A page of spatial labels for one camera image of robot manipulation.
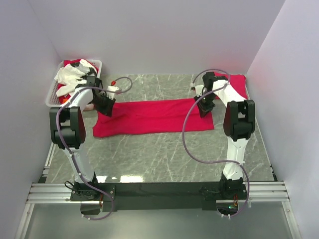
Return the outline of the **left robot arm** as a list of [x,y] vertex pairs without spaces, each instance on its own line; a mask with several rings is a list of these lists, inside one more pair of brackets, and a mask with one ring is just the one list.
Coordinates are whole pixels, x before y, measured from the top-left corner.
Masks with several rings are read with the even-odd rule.
[[96,199],[102,191],[84,153],[86,129],[82,112],[92,103],[98,112],[110,117],[115,95],[122,91],[114,83],[106,89],[101,86],[99,78],[89,77],[86,84],[76,86],[74,94],[65,103],[49,110],[51,140],[67,155],[75,173],[72,190],[82,192],[88,200]]

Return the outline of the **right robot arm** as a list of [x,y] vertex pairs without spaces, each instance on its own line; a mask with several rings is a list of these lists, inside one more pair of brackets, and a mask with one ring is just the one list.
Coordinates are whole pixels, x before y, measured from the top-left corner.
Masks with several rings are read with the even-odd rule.
[[194,99],[200,117],[205,117],[215,107],[213,102],[219,98],[226,107],[223,130],[227,136],[227,162],[219,181],[217,193],[225,199],[235,194],[245,193],[243,184],[244,155],[251,137],[255,131],[255,102],[241,96],[229,83],[230,75],[216,75],[212,69],[202,72],[202,85],[192,82],[195,90]]

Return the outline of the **folded red t-shirt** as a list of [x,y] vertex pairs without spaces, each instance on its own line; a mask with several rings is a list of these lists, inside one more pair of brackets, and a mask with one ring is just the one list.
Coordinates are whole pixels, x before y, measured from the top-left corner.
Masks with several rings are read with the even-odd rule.
[[214,94],[226,105],[228,102],[243,102],[248,99],[246,92],[246,77],[244,75],[230,75],[215,73],[222,79],[213,83]]

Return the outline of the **white plastic laundry basket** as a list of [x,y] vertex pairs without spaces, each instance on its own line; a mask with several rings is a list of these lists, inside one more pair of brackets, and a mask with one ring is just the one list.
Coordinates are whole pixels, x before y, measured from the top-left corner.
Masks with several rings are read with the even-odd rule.
[[[89,59],[88,60],[93,66],[97,67],[97,77],[100,78],[101,72],[102,72],[102,62],[100,60],[95,59]],[[51,107],[58,107],[60,106],[59,98],[56,95],[56,91],[58,90],[58,82],[53,79],[48,94],[46,96],[45,104],[51,108]]]

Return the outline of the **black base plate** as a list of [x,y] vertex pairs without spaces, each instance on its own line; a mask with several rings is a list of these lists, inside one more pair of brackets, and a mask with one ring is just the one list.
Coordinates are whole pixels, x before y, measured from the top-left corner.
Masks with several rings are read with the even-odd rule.
[[84,183],[72,186],[72,202],[96,202],[103,212],[123,210],[202,209],[216,211],[218,201],[247,198],[242,180],[231,182]]

